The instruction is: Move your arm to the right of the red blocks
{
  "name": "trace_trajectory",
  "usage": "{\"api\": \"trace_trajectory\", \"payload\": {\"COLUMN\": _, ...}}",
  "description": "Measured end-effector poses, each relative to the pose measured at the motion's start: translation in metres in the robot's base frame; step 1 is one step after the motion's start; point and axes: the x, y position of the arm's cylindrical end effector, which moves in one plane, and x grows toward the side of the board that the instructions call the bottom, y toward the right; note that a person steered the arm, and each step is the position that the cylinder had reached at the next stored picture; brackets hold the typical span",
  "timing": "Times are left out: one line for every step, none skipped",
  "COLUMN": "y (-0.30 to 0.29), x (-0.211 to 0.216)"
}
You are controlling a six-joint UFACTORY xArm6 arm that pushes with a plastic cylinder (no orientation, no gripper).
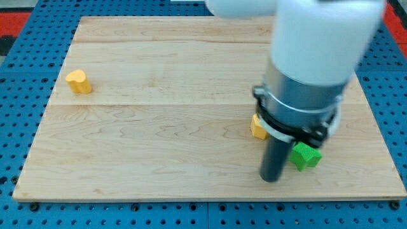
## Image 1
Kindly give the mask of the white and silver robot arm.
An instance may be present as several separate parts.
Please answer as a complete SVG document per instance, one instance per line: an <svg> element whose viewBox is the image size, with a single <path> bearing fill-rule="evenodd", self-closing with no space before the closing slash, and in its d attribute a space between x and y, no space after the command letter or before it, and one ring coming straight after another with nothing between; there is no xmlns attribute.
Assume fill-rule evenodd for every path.
<svg viewBox="0 0 407 229"><path fill-rule="evenodd" d="M207 1L224 19L274 16L266 71L253 89L270 142L320 147L338 128L344 90L384 1Z"/></svg>

